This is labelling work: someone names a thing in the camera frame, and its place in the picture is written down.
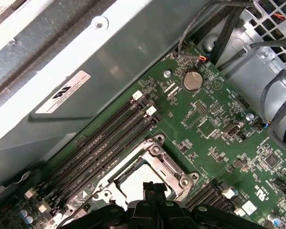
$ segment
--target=chip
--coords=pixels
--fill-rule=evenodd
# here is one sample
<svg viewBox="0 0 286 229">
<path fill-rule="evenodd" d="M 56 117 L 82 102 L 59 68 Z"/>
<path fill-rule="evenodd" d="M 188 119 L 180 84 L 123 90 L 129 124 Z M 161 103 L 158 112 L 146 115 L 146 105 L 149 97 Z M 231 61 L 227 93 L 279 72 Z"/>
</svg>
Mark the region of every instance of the chip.
<svg viewBox="0 0 286 229">
<path fill-rule="evenodd" d="M 265 161 L 269 165 L 269 167 L 272 168 L 278 163 L 278 158 L 274 154 L 271 154 L 269 157 L 265 159 Z"/>
<path fill-rule="evenodd" d="M 233 165 L 234 165 L 236 168 L 240 168 L 240 167 L 243 166 L 243 162 L 242 162 L 241 159 L 237 159 L 237 160 L 233 163 Z"/>
<path fill-rule="evenodd" d="M 207 119 L 198 126 L 198 130 L 208 139 L 216 131 L 216 127 Z"/>
</svg>

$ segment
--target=orange wire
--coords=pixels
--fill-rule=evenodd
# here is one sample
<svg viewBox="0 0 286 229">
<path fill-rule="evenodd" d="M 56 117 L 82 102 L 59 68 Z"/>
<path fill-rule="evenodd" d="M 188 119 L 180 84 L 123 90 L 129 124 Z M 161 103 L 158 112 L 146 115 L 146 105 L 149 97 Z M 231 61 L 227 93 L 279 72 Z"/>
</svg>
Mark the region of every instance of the orange wire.
<svg viewBox="0 0 286 229">
<path fill-rule="evenodd" d="M 279 19 L 284 19 L 285 20 L 285 17 L 283 15 L 279 14 L 279 13 L 274 13 L 273 15 L 276 16 Z"/>
<path fill-rule="evenodd" d="M 199 56 L 199 59 L 200 59 L 201 61 L 206 61 L 206 60 L 207 60 L 207 58 L 206 58 L 205 56 Z"/>
</svg>

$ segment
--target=motherboard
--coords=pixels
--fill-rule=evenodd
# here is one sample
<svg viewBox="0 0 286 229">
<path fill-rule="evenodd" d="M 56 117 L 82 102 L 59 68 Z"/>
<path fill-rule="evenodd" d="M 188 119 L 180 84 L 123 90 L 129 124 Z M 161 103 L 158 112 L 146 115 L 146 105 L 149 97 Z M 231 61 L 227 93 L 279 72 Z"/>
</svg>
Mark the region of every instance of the motherboard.
<svg viewBox="0 0 286 229">
<path fill-rule="evenodd" d="M 172 50 L 0 208 L 0 228 L 54 229 L 106 204 L 127 208 L 148 181 L 189 210 L 208 204 L 286 228 L 286 151 L 266 128 L 208 60 Z"/>
</svg>

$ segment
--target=sticker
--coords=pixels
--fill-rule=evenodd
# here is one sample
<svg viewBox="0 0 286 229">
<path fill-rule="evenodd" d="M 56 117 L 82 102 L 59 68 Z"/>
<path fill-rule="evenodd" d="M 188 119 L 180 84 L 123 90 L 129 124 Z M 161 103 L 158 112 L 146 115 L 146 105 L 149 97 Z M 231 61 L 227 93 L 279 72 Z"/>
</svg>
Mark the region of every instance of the sticker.
<svg viewBox="0 0 286 229">
<path fill-rule="evenodd" d="M 253 212 L 257 210 L 257 207 L 254 206 L 254 204 L 248 200 L 243 206 L 242 209 L 250 216 Z"/>
<path fill-rule="evenodd" d="M 79 71 L 55 95 L 46 101 L 37 111 L 37 114 L 51 114 L 62 105 L 77 89 L 79 89 L 91 76 Z"/>
</svg>

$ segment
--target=electrolytic capacitor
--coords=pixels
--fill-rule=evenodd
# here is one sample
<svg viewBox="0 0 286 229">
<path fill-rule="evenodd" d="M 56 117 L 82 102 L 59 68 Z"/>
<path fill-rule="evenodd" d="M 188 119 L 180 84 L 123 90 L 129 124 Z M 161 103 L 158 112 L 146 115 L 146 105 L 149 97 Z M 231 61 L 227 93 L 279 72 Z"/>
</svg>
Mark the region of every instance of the electrolytic capacitor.
<svg viewBox="0 0 286 229">
<path fill-rule="evenodd" d="M 32 212 L 31 214 L 27 215 L 27 217 L 25 218 L 28 224 L 31 224 L 34 220 L 36 220 L 38 217 L 38 215 L 34 212 Z"/>
<path fill-rule="evenodd" d="M 28 214 L 30 214 L 31 211 L 32 211 L 32 208 L 31 208 L 31 207 L 25 206 L 25 207 L 20 211 L 20 214 L 21 214 L 23 217 L 27 217 Z"/>
<path fill-rule="evenodd" d="M 268 215 L 267 218 L 275 226 L 280 226 L 281 223 L 282 223 L 281 219 L 278 216 L 274 215 L 274 214 Z"/>
</svg>

